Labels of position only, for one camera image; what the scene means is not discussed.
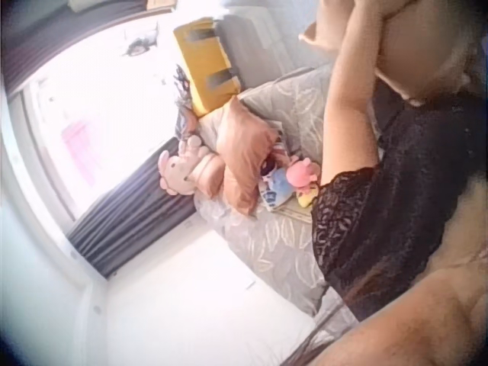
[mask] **window frame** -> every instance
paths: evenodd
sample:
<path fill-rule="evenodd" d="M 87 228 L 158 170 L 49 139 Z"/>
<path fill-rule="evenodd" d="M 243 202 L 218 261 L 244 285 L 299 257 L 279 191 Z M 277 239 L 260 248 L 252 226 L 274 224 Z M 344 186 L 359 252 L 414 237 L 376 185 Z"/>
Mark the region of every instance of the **window frame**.
<path fill-rule="evenodd" d="M 67 44 L 59 53 L 75 46 L 86 38 L 112 27 L 138 19 L 169 14 L 174 10 L 174 6 L 165 6 L 125 17 L 102 27 L 96 27 L 91 32 L 85 34 L 84 37 L 77 38 Z M 39 124 L 36 123 L 36 120 L 42 119 L 42 113 L 39 109 L 37 96 L 31 83 L 36 75 L 43 72 L 46 65 L 36 70 L 17 91 L 14 91 L 8 96 L 8 109 L 11 119 L 14 121 L 12 129 L 15 143 L 18 146 L 27 172 L 46 208 L 50 212 L 51 217 L 62 232 L 67 234 L 84 212 L 77 207 L 66 184 L 59 176 L 56 166 L 44 145 Z"/>

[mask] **black lace top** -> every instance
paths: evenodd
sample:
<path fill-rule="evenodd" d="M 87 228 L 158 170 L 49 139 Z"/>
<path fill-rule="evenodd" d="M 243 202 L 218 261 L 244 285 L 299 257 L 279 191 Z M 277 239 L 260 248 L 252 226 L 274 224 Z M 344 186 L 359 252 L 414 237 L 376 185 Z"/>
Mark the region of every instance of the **black lace top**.
<path fill-rule="evenodd" d="M 468 178 L 486 177 L 486 100 L 385 105 L 375 108 L 381 163 L 337 175 L 312 210 L 316 260 L 359 320 L 409 288 L 440 245 Z"/>

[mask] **gray patterned bedsheet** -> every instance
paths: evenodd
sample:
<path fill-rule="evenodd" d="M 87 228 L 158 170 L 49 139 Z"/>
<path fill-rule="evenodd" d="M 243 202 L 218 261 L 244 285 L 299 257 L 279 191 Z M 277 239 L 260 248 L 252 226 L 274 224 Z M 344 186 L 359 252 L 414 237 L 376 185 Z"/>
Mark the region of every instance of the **gray patterned bedsheet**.
<path fill-rule="evenodd" d="M 265 120 L 282 122 L 287 147 L 292 154 L 322 161 L 323 112 L 331 66 L 301 69 L 274 82 L 244 91 L 239 98 Z M 204 142 L 215 149 L 222 118 L 218 109 L 201 118 Z M 299 220 L 268 212 L 259 205 L 254 217 L 233 211 L 223 198 L 206 199 L 196 194 L 201 216 L 229 243 L 229 247 L 261 279 L 303 312 L 315 316 L 323 304 L 326 313 L 335 291 L 326 291 L 326 282 L 316 264 L 312 248 L 312 227 Z M 339 316 L 342 328 L 355 322 L 348 309 Z"/>

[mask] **blue stuffed toy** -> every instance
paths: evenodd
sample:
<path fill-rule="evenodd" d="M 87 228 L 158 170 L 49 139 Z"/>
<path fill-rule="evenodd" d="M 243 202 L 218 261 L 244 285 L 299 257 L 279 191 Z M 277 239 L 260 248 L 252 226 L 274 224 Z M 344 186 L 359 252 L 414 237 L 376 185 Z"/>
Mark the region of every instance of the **blue stuffed toy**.
<path fill-rule="evenodd" d="M 271 158 L 263 162 L 259 182 L 259 193 L 269 211 L 280 207 L 288 201 L 295 192 L 295 188 L 288 182 L 286 168 L 278 168 Z"/>

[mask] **yellow pillow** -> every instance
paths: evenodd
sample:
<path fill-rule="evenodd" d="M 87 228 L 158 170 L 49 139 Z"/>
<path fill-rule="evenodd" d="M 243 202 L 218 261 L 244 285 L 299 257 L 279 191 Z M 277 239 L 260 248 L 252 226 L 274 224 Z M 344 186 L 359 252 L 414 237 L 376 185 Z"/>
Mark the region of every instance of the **yellow pillow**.
<path fill-rule="evenodd" d="M 222 107 L 241 85 L 214 33 L 214 20 L 203 18 L 177 27 L 174 35 L 191 83 L 193 109 L 198 117 Z"/>

